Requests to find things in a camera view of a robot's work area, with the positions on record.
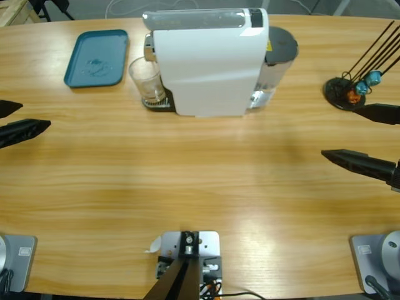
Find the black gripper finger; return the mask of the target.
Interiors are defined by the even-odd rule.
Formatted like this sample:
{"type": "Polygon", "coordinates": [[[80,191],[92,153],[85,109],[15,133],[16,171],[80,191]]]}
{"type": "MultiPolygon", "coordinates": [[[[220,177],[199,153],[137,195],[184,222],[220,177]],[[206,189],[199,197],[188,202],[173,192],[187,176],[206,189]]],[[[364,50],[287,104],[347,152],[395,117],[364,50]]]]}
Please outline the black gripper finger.
{"type": "Polygon", "coordinates": [[[0,118],[6,118],[7,116],[16,112],[18,109],[21,109],[22,107],[23,104],[18,102],[0,100],[0,118]]]}
{"type": "Polygon", "coordinates": [[[40,119],[23,119],[1,126],[1,148],[33,139],[43,133],[51,121],[40,119]]]}

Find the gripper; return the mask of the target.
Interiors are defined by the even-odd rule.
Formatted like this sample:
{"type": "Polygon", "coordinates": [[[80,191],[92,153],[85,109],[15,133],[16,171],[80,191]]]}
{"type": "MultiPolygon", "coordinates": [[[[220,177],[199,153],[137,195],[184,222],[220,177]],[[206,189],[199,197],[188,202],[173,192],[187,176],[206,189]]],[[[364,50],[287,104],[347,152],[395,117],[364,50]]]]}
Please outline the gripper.
{"type": "MultiPolygon", "coordinates": [[[[368,104],[355,109],[354,113],[377,123],[399,124],[399,106],[396,105],[368,104]]],[[[322,150],[321,154],[348,171],[384,181],[392,191],[400,191],[400,161],[396,165],[395,162],[347,149],[322,150]]]]}

